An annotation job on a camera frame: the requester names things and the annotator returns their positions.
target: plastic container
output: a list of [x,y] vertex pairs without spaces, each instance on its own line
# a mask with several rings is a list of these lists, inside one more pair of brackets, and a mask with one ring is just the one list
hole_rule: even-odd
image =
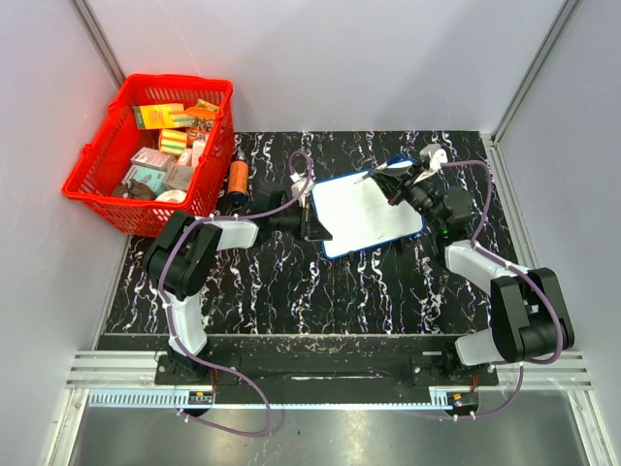
[[[174,211],[208,216],[235,148],[231,94],[228,81],[176,75],[132,75],[108,106],[108,114],[90,144],[82,149],[62,192],[83,202],[123,233],[157,236]],[[111,197],[141,147],[157,147],[157,130],[139,130],[136,105],[181,102],[185,107],[204,99],[219,106],[210,138],[194,172],[185,200],[179,204]]]

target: cable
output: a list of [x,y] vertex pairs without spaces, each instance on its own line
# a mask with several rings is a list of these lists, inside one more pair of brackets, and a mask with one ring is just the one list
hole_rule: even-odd
[[[545,296],[545,293],[543,293],[543,290],[541,290],[541,288],[539,288],[537,284],[533,282],[533,280],[527,274],[522,272],[518,267],[515,266],[515,264],[511,263],[510,261],[503,260],[500,257],[498,257],[496,254],[494,254],[493,252],[483,248],[480,245],[480,243],[476,240],[478,238],[478,235],[483,230],[483,226],[485,224],[485,221],[487,220],[487,216],[489,214],[489,208],[492,203],[492,174],[489,170],[489,167],[487,166],[487,163],[483,162],[482,160],[463,160],[463,161],[457,161],[457,162],[443,163],[442,168],[464,167],[468,165],[477,165],[477,166],[482,167],[483,170],[485,171],[485,177],[487,180],[487,193],[485,196],[485,203],[483,205],[483,212],[481,213],[481,220],[478,223],[478,226],[476,227],[471,237],[471,243],[473,245],[473,250],[477,251],[479,254],[488,258],[492,262],[506,268],[510,272],[517,275],[535,292],[537,297],[541,300],[541,302],[543,303],[543,306],[546,308],[546,310],[550,314],[552,323],[554,324],[554,328],[556,331],[556,346],[554,348],[554,353],[549,358],[544,359],[544,360],[531,359],[529,362],[532,362],[534,364],[552,364],[561,356],[561,352],[563,351],[563,329],[561,328],[561,322],[559,320],[558,315],[556,314],[556,311],[554,310],[554,306],[552,306],[552,303],[550,302],[550,300],[547,298],[547,296]],[[519,372],[519,379],[517,381],[517,386],[515,387],[515,391],[513,391],[511,396],[508,398],[508,400],[506,400],[505,403],[500,408],[494,411],[491,411],[489,413],[477,415],[476,417],[488,418],[488,417],[492,417],[495,415],[499,415],[500,413],[503,413],[509,406],[513,404],[513,402],[519,395],[520,390],[522,389],[523,382],[524,382],[524,365],[523,363],[520,362],[520,372]],[[460,419],[470,420],[474,418],[473,417],[472,418],[470,417],[461,418],[460,417]]]
[[179,334],[177,333],[177,327],[175,326],[175,318],[174,318],[173,312],[172,312],[171,299],[168,296],[168,293],[164,290],[164,282],[166,281],[166,276],[168,275],[168,272],[169,272],[169,270],[171,268],[171,264],[173,263],[173,260],[175,259],[175,257],[179,253],[179,250],[183,246],[183,243],[185,242],[185,240],[187,239],[189,234],[192,232],[192,230],[194,230],[194,228],[196,228],[198,225],[200,225],[202,223],[208,223],[208,222],[214,221],[214,220],[252,220],[252,219],[261,218],[261,217],[264,217],[264,216],[273,216],[274,214],[277,214],[279,212],[284,211],[285,209],[287,209],[291,205],[293,205],[295,202],[297,202],[298,199],[300,199],[300,197],[302,197],[306,193],[307,187],[309,187],[309,185],[311,183],[311,180],[312,180],[312,169],[313,169],[312,159],[309,157],[309,155],[307,153],[301,151],[301,150],[295,150],[294,152],[292,152],[289,155],[289,171],[292,174],[295,173],[295,170],[293,169],[293,165],[292,165],[293,159],[297,155],[302,155],[306,159],[308,173],[307,173],[307,178],[306,178],[306,181],[304,183],[304,186],[302,187],[300,192],[298,192],[295,196],[292,197],[291,200],[289,200],[288,202],[284,203],[282,206],[280,206],[280,207],[278,207],[276,209],[272,209],[272,210],[270,210],[268,212],[264,212],[264,213],[261,213],[261,214],[253,214],[253,215],[250,215],[250,216],[237,216],[237,215],[234,215],[234,216],[205,216],[205,217],[201,217],[201,218],[195,219],[192,223],[190,223],[188,225],[187,228],[185,228],[185,231],[183,231],[183,233],[181,234],[179,240],[173,246],[173,249],[171,250],[171,253],[170,253],[169,257],[166,260],[166,264],[164,265],[164,268],[162,269],[162,274],[160,275],[160,278],[159,278],[159,282],[158,282],[158,285],[157,285],[157,290],[159,291],[159,294],[162,297],[162,299],[164,300],[164,302],[166,304],[168,304],[168,307],[166,309],[166,320],[168,322],[168,328],[170,329],[170,332],[171,332],[171,338],[173,338],[173,340],[175,340],[175,342],[177,343],[177,345],[179,346],[181,351],[183,351],[183,353],[187,357],[189,357],[191,360],[193,360],[194,362],[197,362],[197,363],[199,363],[201,365],[207,366],[207,367],[215,369],[215,370],[219,370],[219,371],[222,371],[222,372],[227,372],[227,373],[232,374],[233,376],[238,377],[239,379],[245,381],[247,384],[249,384],[254,389],[254,391],[256,391],[257,394],[261,397],[261,400],[263,400],[263,403],[265,404],[265,408],[266,408],[266,411],[267,411],[267,420],[266,420],[266,423],[265,423],[265,427],[263,427],[261,430],[250,431],[250,432],[244,431],[244,430],[234,429],[234,428],[231,428],[231,427],[227,427],[225,425],[217,424],[217,423],[211,422],[209,420],[200,419],[198,417],[190,416],[188,414],[184,415],[186,421],[191,419],[191,420],[194,420],[194,421],[199,422],[201,424],[208,425],[209,427],[214,427],[216,429],[223,430],[223,431],[229,432],[231,434],[241,435],[241,436],[245,436],[245,437],[262,437],[264,435],[267,435],[272,430],[272,424],[273,424],[272,406],[270,405],[270,402],[269,402],[267,396],[265,395],[265,393],[263,392],[263,390],[261,390],[261,388],[259,388],[259,386],[252,379],[250,379],[249,377],[245,376],[241,372],[236,371],[235,369],[231,369],[231,368],[226,367],[226,366],[221,366],[219,364],[214,364],[212,362],[206,361],[204,359],[201,359],[200,357],[195,356],[194,354],[192,354],[190,352],[190,350],[180,340]]

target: gray wall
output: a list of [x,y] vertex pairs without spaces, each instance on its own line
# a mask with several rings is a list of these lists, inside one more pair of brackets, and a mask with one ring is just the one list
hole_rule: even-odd
[[501,141],[621,453],[621,2],[583,2]]
[[66,0],[2,7],[0,462],[32,466],[124,237],[60,193],[114,96],[110,77]]
[[233,82],[239,131],[492,131],[563,0],[89,0],[123,71]]

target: blue border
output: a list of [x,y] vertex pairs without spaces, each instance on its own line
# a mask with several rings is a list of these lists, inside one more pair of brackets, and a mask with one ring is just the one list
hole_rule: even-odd
[[[409,158],[409,157],[403,157],[403,158],[402,158],[402,159],[400,159],[398,162],[394,162],[394,163],[406,162],[406,161],[408,161],[408,160],[409,160],[412,164],[413,164],[413,163],[416,163],[414,159]],[[319,180],[318,182],[315,182],[315,184],[327,183],[327,182],[330,182],[331,180],[337,180],[337,179],[339,179],[339,178],[349,177],[349,176],[351,176],[351,175],[355,175],[355,174],[357,174],[357,173],[364,174],[364,173],[367,173],[367,172],[369,172],[369,171],[371,171],[371,170],[373,170],[373,168],[369,168],[369,169],[367,169],[367,170],[360,170],[360,171],[358,171],[358,172],[349,172],[349,173],[345,173],[345,174],[343,174],[343,175],[338,175],[337,177],[333,177],[333,178],[326,178],[325,180]],[[315,212],[315,214],[317,215],[317,218],[319,218],[319,214],[317,213],[316,204],[315,204],[315,202],[314,202],[314,194],[313,194],[313,192],[312,192],[312,191],[310,192],[310,195],[312,196],[312,205],[313,205],[313,207],[314,207],[314,212]],[[393,240],[388,240],[388,241],[384,241],[384,242],[381,242],[381,243],[377,243],[377,244],[375,244],[375,245],[366,246],[365,248],[362,248],[362,249],[360,249],[360,250],[349,250],[349,251],[348,251],[348,252],[346,252],[345,254],[335,255],[334,257],[331,257],[331,256],[330,256],[330,255],[328,255],[328,253],[326,252],[325,241],[322,241],[322,242],[321,242],[321,247],[323,248],[323,253],[324,253],[324,255],[325,255],[327,258],[329,258],[330,260],[340,259],[341,257],[346,257],[347,255],[349,255],[349,253],[350,253],[350,252],[360,252],[361,250],[369,250],[370,248],[376,248],[376,247],[378,247],[378,246],[386,245],[386,244],[388,244],[388,243],[393,243],[393,242],[397,241],[397,240],[398,240],[398,239],[400,239],[400,238],[413,238],[413,237],[415,237],[415,236],[418,236],[418,235],[420,235],[420,233],[421,233],[421,232],[422,232],[425,228],[427,228],[427,221],[425,221],[425,217],[424,217],[424,216],[421,216],[421,219],[423,220],[423,227],[422,227],[420,230],[418,230],[417,232],[412,233],[411,235],[407,235],[407,236],[400,236],[400,237],[395,238],[395,239],[393,239]]]

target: marble tabletop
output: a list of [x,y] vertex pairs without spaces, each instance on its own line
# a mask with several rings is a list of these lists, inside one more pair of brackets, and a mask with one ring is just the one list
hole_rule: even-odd
[[[397,153],[417,157],[430,143],[440,143],[449,160],[485,160],[479,135],[472,131],[236,135],[236,151],[249,160],[254,185],[289,186],[286,163],[293,150],[306,150],[317,178],[326,179],[376,166]],[[302,160],[296,168],[304,169]],[[468,189],[481,212],[487,186],[480,168],[447,169],[438,183]],[[221,214],[239,211],[224,197],[217,210]],[[162,301],[142,265],[151,241],[130,240],[105,334],[167,333]],[[515,260],[495,190],[479,241]],[[211,334],[446,334],[485,328],[487,296],[443,270],[429,253],[424,231],[405,240],[402,248],[393,243],[356,253],[351,264],[348,258],[325,257],[320,243],[295,242],[288,233],[276,233],[261,247],[217,254],[201,292],[203,323]]]

